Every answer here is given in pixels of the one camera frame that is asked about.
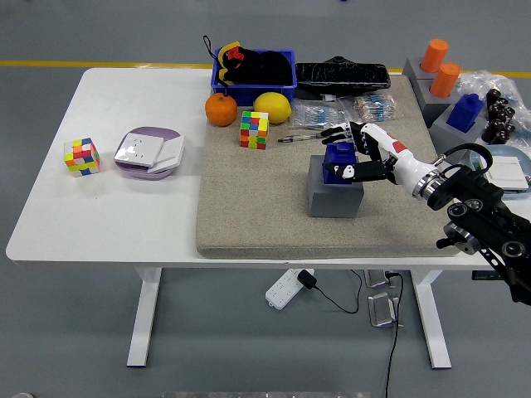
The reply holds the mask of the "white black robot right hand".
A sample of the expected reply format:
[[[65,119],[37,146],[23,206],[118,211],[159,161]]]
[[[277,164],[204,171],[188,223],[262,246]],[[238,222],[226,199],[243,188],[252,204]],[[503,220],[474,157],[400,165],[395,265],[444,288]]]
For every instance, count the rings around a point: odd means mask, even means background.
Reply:
[[[402,185],[412,197],[419,199],[428,182],[438,175],[436,166],[420,162],[400,141],[376,124],[347,122],[323,130],[324,143],[351,138],[355,149],[368,155],[367,162],[340,165],[327,162],[324,168],[350,182],[388,180]]]

